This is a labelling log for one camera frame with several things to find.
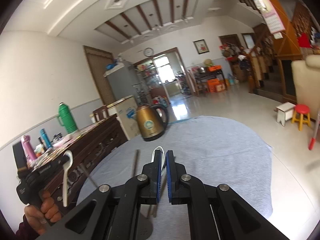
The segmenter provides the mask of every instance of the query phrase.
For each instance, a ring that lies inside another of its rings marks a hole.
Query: pink bottle
[[[30,136],[29,135],[23,135],[21,137],[21,143],[22,143],[22,146],[23,146],[23,149],[24,149],[25,153],[28,154],[30,160],[34,161],[37,158],[37,156],[36,156],[35,152],[33,151],[32,146],[31,146]]]

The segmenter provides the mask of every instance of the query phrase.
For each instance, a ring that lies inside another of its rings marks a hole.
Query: white stool
[[[290,102],[286,102],[282,105],[277,106],[277,109],[278,109],[277,122],[281,123],[282,126],[284,126],[285,121],[292,118],[295,106],[296,105]]]

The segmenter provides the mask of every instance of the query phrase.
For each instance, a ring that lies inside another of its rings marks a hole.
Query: finger
[[[58,222],[60,219],[61,219],[61,214],[60,212],[58,212],[53,215],[53,217],[50,219],[50,222],[55,223],[55,222]]]
[[[50,208],[50,209],[46,212],[46,214],[45,214],[44,216],[45,216],[45,218],[50,219],[50,218],[52,218],[53,215],[54,215],[55,213],[57,213],[58,211],[59,211],[58,206],[57,206],[57,205],[53,205],[53,207]]]
[[[52,208],[53,205],[54,205],[54,200],[53,200],[53,198],[51,198],[51,197],[46,198],[46,199],[43,201],[40,210],[41,210],[42,213],[46,213],[50,208]]]
[[[42,197],[43,198],[49,198],[51,196],[50,192],[45,190],[43,193],[42,193]]]
[[[35,206],[28,205],[24,208],[24,213],[27,217],[43,218],[44,214],[40,212]]]

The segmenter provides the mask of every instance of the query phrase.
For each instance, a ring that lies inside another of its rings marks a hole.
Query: gold kettle
[[[161,109],[165,115],[165,122],[162,120],[156,109]],[[164,134],[169,121],[169,114],[167,109],[161,105],[147,105],[138,106],[136,121],[139,126],[142,138],[146,141],[153,141]]]

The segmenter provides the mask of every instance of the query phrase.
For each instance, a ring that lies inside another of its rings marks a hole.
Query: maroon sleeve
[[[34,240],[39,234],[29,225],[26,216],[23,216],[23,222],[20,223],[16,232],[17,240]]]

